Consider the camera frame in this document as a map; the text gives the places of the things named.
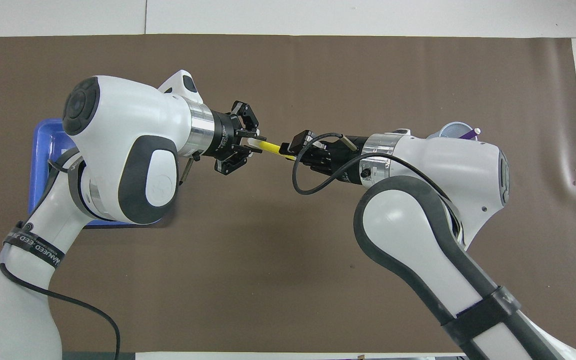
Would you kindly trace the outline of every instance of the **black strap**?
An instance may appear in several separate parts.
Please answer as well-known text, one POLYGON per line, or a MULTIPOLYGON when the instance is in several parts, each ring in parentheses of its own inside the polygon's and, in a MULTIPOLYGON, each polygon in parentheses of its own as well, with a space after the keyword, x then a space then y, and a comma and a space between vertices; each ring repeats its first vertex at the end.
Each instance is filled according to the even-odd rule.
POLYGON ((66 254, 53 244, 50 244, 39 235, 20 227, 13 228, 4 240, 4 243, 14 245, 32 253, 34 256, 52 265, 55 269, 59 266, 61 260, 66 257, 66 254))
POLYGON ((505 287, 499 286, 481 301, 457 314, 456 319, 442 325, 442 328, 453 342, 461 346, 492 326, 504 322, 519 309, 519 301, 505 287))

